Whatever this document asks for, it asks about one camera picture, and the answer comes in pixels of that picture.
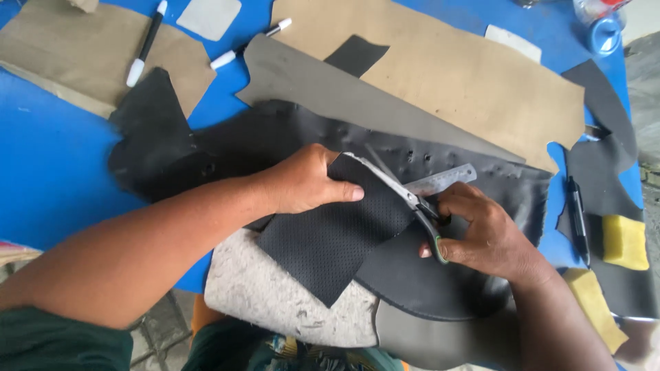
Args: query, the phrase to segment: hand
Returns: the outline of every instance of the hand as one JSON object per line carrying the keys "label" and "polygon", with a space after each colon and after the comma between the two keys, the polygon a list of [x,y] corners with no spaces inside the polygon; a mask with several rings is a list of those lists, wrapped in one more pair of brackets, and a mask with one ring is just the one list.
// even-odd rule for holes
{"label": "hand", "polygon": [[361,200],[364,190],[359,185],[328,178],[328,165],[337,156],[338,152],[312,144],[253,177],[273,202],[274,213],[296,214],[324,203]]}
{"label": "hand", "polygon": [[[554,271],[504,209],[476,187],[452,184],[439,194],[438,211],[470,223],[462,241],[440,240],[440,253],[445,259],[511,283],[545,280],[547,269]],[[420,247],[419,254],[431,256],[428,243]]]}

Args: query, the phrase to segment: blue bottle cap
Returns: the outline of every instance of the blue bottle cap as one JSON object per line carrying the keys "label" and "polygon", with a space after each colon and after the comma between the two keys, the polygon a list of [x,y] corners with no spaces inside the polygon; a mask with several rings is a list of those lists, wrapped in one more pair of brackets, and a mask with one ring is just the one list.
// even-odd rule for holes
{"label": "blue bottle cap", "polygon": [[591,53],[607,56],[621,44],[621,27],[611,17],[600,18],[589,27],[587,40]]}

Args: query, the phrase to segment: yellow sponge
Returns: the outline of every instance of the yellow sponge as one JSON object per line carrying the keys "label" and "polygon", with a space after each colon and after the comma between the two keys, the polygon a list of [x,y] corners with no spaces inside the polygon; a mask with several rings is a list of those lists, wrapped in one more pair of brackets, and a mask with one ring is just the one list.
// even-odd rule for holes
{"label": "yellow sponge", "polygon": [[587,269],[569,268],[563,278],[577,299],[582,312],[603,338],[610,353],[614,354],[621,344],[628,340],[628,336],[614,322],[596,274]]}
{"label": "yellow sponge", "polygon": [[649,269],[644,223],[622,217],[603,217],[603,261],[636,271]]}

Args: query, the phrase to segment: metal ruler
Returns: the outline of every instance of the metal ruler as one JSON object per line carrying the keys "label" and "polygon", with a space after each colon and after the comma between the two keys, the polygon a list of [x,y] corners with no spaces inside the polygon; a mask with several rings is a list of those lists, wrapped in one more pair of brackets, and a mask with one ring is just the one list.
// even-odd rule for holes
{"label": "metal ruler", "polygon": [[477,178],[477,171],[472,164],[427,176],[414,182],[404,184],[407,190],[419,196],[434,195],[442,192],[455,182],[469,183]]}

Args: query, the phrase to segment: blue table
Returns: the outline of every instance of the blue table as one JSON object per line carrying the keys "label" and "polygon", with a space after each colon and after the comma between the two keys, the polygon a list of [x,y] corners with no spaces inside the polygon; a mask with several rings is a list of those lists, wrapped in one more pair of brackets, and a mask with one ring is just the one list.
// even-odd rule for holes
{"label": "blue table", "polygon": [[[105,1],[151,15],[160,0]],[[189,0],[170,0],[164,22],[176,19]],[[412,9],[454,27],[483,35],[489,24],[512,31],[543,49],[541,62],[561,73],[592,55],[583,45],[584,31],[570,0],[541,3],[522,9],[512,0],[401,0]],[[0,26],[20,10],[18,0],[0,2]],[[212,58],[248,41],[269,25],[270,0],[243,0],[240,14],[219,42],[204,43]],[[630,115],[622,48],[597,59]],[[247,85],[248,71],[237,60],[218,71],[217,78],[193,111],[193,129],[227,119],[247,106],[234,93]],[[593,122],[589,112],[585,119]],[[120,191],[106,170],[107,155],[119,141],[106,120],[66,103],[52,94],[0,69],[0,239],[47,250],[66,236],[101,220],[145,204]],[[548,213],[539,249],[557,267],[584,266],[569,241],[554,229],[564,206],[564,155],[556,143],[548,152],[560,171],[550,183]],[[642,207],[637,164],[619,179]],[[211,253],[197,262],[176,287],[202,292]]]}

